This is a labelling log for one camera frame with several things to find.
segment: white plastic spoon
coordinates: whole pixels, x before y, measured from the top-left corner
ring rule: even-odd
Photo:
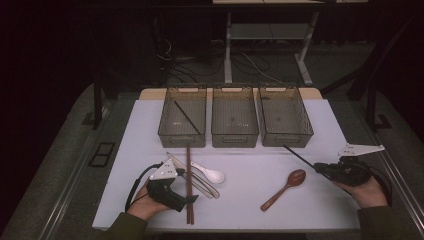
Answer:
[[[206,178],[212,183],[222,183],[224,181],[224,174],[222,172],[207,169],[193,161],[191,161],[191,166],[199,169],[203,174],[205,174]]]

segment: chopsticks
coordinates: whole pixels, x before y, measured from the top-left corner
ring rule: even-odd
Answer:
[[[190,146],[187,146],[187,197],[193,195],[192,185]],[[187,203],[187,224],[194,224],[193,203]]]

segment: white table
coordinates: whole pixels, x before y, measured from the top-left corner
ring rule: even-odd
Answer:
[[[311,99],[305,98],[305,91],[307,96],[312,96]],[[310,89],[301,92],[315,134],[306,148],[294,150],[311,163],[335,163],[339,158],[337,152],[346,140],[334,114],[328,102],[320,99],[319,92],[316,94],[316,90]],[[163,99],[163,95],[164,90],[147,91],[142,95],[145,100],[136,101],[93,222],[94,228],[111,226],[124,211],[134,180],[148,166],[165,160],[167,151],[185,162],[185,149],[164,149],[157,134],[163,100],[146,99],[157,96]],[[255,148],[213,148],[211,105],[208,101],[207,145],[193,148],[191,152],[193,161],[225,173],[225,181],[214,185],[221,197],[209,199],[193,188],[194,194],[199,194],[194,204],[194,225],[186,224],[185,210],[180,213],[171,210],[150,220],[148,231],[317,232],[359,229],[358,206],[354,200],[284,148],[263,147],[260,137]],[[305,182],[287,190],[274,205],[262,212],[260,206],[285,185],[287,176],[296,169],[306,171]],[[185,195],[182,178],[177,178],[171,187]]]

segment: hand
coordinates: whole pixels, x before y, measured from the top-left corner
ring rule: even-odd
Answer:
[[[387,206],[387,199],[384,195],[383,188],[371,177],[368,182],[351,187],[343,183],[333,181],[333,184],[348,191],[361,208]]]
[[[153,200],[149,194],[147,194],[147,183],[149,180],[144,183],[143,187],[138,191],[134,199],[135,202],[128,208],[127,213],[134,215],[138,218],[141,218],[145,221],[148,221],[151,217],[156,215],[159,212],[170,209],[169,207],[158,203]]]

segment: transparent plastic bin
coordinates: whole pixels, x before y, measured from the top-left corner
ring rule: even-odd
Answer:
[[[164,148],[206,146],[206,95],[204,84],[168,86],[158,130]]]
[[[213,88],[212,146],[254,148],[259,127],[253,88],[246,84],[222,84]]]
[[[260,83],[257,105],[263,146],[306,147],[314,131],[295,84]]]

